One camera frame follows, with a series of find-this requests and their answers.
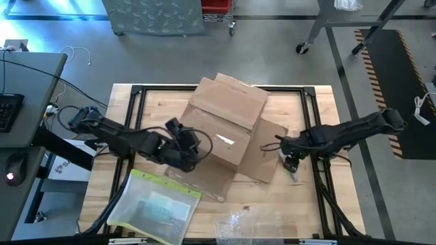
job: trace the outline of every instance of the floor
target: floor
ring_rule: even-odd
[[[359,14],[374,18],[388,2],[365,0]],[[430,35],[436,30],[436,8],[426,10],[422,4],[423,0],[406,1],[397,12],[403,20],[391,20],[386,28],[401,31],[420,75],[430,81],[436,65],[436,41]],[[68,45],[88,48],[92,65],[87,65],[86,52],[77,51],[65,66],[63,78],[105,103],[114,83],[195,84],[201,77],[222,72],[252,84],[331,85],[342,121],[351,119],[353,110],[359,116],[377,110],[362,59],[349,55],[356,45],[354,28],[323,29],[306,55],[296,55],[296,45],[308,36],[311,18],[319,10],[316,0],[239,0],[236,14],[250,20],[238,21],[234,37],[229,37],[222,23],[207,23],[206,34],[195,37],[117,37],[104,20],[101,1],[95,0],[0,0],[0,8],[10,12],[0,21],[1,40],[29,39],[29,49],[34,52],[59,52]],[[73,21],[76,14],[86,14],[92,21]],[[265,20],[271,16],[281,19]],[[346,17],[354,18],[356,13]],[[338,74],[339,63],[346,78]],[[57,88],[58,93],[62,90],[62,86]],[[91,102],[67,90],[59,103],[81,106]],[[72,136],[57,124],[53,130],[62,137]],[[383,135],[368,139],[367,144],[375,170],[370,174],[379,181],[394,237],[436,243],[432,205],[436,200],[436,163],[396,159]],[[377,211],[380,206],[375,204],[378,195],[372,192],[367,175],[370,169],[364,164],[361,148],[354,148],[349,155],[367,233],[384,238]],[[47,194],[41,210],[49,219],[36,224],[20,222],[14,239],[73,234],[82,199],[82,195]]]

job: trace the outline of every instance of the cardboard sheet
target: cardboard sheet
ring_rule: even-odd
[[[250,141],[250,131],[189,104],[180,122],[207,133],[213,142],[211,154],[221,158],[220,164],[234,171],[238,169]],[[209,140],[201,133],[196,135],[201,141],[199,149],[209,151]]]
[[[220,164],[219,159],[210,154],[189,173],[168,167],[165,175],[214,200],[223,202],[236,172]]]
[[[279,162],[279,151],[264,152],[260,146],[278,142],[275,135],[286,135],[287,129],[260,119],[256,125],[254,135],[245,151],[243,161],[240,163],[238,173],[249,176],[256,180],[269,183],[273,179],[277,163]]]
[[[204,111],[253,130],[266,103],[267,96],[259,97],[259,88],[233,86],[203,78],[189,103]]]

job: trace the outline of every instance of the black floor mat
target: black floor mat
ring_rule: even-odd
[[[358,42],[367,33],[368,30],[356,30]],[[420,114],[431,124],[424,126],[411,117],[414,98],[422,98],[426,89],[401,33],[381,30],[361,56],[379,108],[397,109],[409,124],[398,137],[389,137],[394,155],[402,159],[436,159],[436,110],[427,99]]]

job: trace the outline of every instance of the wooden tabletop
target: wooden tabletop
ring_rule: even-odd
[[[115,84],[112,88],[106,116],[123,124],[129,102],[132,84]],[[339,123],[331,86],[314,86],[318,108],[323,124]],[[163,126],[173,117],[180,118],[191,92],[185,91],[148,91],[141,128]],[[131,128],[136,121],[137,98]],[[305,129],[300,95],[297,93],[271,93],[262,113],[262,118],[287,127],[289,136],[298,136]],[[364,233],[360,206],[354,187],[349,163],[342,159],[331,161],[331,172],[336,191],[337,203]],[[99,216],[108,203],[116,158],[110,155],[97,157],[94,162],[87,193],[80,214],[80,228],[87,229]],[[148,162],[137,156],[135,169],[163,176],[166,165]],[[331,211],[326,205],[330,229],[334,231]],[[290,173],[279,165],[270,184],[237,174],[230,187],[225,202],[219,203],[203,196],[193,214],[185,234],[186,238],[215,238],[226,236],[220,230],[220,222],[231,215],[244,210],[246,236],[254,238],[311,238],[321,231],[320,214],[313,182],[313,172],[309,158],[300,162],[298,182],[294,182]]]

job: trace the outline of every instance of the cart wheel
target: cart wheel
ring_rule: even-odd
[[[424,7],[430,8],[436,5],[436,0],[425,0]]]
[[[34,223],[38,223],[41,221],[45,221],[47,219],[47,216],[44,214],[43,211],[38,211],[35,215],[35,220],[33,221]]]
[[[359,45],[357,45],[355,48],[353,48],[352,50],[352,54],[353,55],[358,55],[360,53],[360,51],[363,49],[364,44],[363,43],[359,43]]]
[[[309,47],[306,47],[306,43],[301,43],[297,45],[295,51],[297,51],[297,54],[305,54],[309,51]]]

